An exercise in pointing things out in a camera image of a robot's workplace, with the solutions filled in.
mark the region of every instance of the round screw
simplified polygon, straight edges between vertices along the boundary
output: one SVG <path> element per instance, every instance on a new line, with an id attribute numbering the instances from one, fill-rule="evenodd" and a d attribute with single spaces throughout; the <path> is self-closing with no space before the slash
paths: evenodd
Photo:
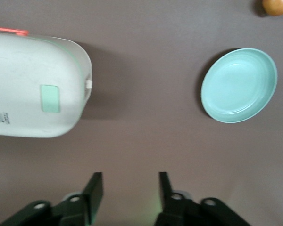
<path id="1" fill-rule="evenodd" d="M 205 200 L 204 203 L 207 204 L 208 206 L 216 206 L 216 202 L 211 199 Z"/>
<path id="2" fill-rule="evenodd" d="M 77 196 L 70 199 L 71 202 L 76 202 L 78 200 L 80 200 L 80 198 Z"/>
<path id="3" fill-rule="evenodd" d="M 183 199 L 183 196 L 181 194 L 173 194 L 171 195 L 172 199 L 180 200 Z"/>
<path id="4" fill-rule="evenodd" d="M 45 207 L 45 204 L 44 203 L 40 203 L 40 204 L 38 204 L 38 205 L 35 205 L 34 206 L 34 209 L 41 209 L 41 208 L 43 208 L 43 207 Z"/>

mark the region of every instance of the gray table surface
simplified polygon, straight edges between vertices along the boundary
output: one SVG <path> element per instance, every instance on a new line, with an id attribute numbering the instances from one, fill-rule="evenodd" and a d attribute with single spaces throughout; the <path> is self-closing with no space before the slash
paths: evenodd
<path id="1" fill-rule="evenodd" d="M 96 171 L 97 226 L 150 226 L 158 172 L 195 201 L 222 199 L 252 225 L 283 226 L 283 16 L 255 0 L 0 0 L 0 26 L 79 43 L 92 96 L 69 133 L 0 136 L 0 222 L 39 199 L 57 204 Z M 236 124 L 211 119 L 200 87 L 212 63 L 258 48 L 278 68 L 270 103 Z"/>

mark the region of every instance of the mint green plate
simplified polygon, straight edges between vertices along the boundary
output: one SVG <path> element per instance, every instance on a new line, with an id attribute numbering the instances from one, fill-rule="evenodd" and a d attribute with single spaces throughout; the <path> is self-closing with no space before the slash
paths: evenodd
<path id="1" fill-rule="evenodd" d="M 213 119 L 241 122 L 267 105 L 276 85 L 277 68 L 272 58 L 261 50 L 242 48 L 224 55 L 209 69 L 201 101 Z"/>

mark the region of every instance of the white plastic container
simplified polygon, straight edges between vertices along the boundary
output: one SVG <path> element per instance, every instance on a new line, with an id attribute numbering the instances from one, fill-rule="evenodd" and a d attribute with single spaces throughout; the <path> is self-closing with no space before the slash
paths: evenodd
<path id="1" fill-rule="evenodd" d="M 26 31 L 0 32 L 0 135 L 57 137 L 73 128 L 92 89 L 78 44 Z"/>

